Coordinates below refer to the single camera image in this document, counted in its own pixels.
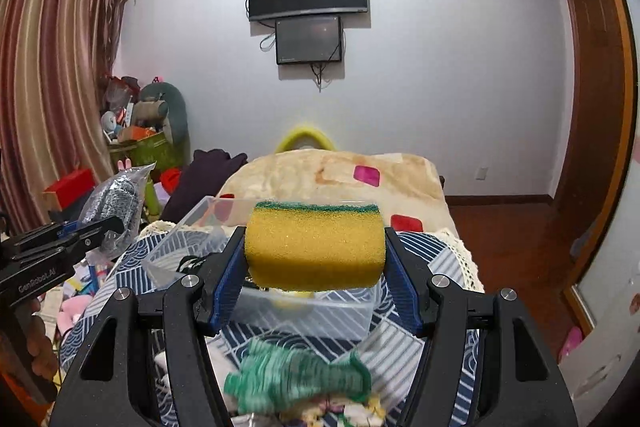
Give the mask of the person left hand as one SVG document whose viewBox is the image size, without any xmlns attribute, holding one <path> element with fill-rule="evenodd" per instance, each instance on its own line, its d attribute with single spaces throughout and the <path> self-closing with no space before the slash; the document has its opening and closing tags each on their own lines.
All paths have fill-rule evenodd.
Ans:
<svg viewBox="0 0 640 427">
<path fill-rule="evenodd" d="M 51 340 L 46 335 L 46 326 L 37 312 L 40 311 L 38 299 L 29 303 L 29 323 L 27 327 L 26 339 L 27 350 L 32 356 L 32 371 L 45 379 L 53 381 L 53 377 L 58 371 L 58 358 L 56 357 Z"/>
</svg>

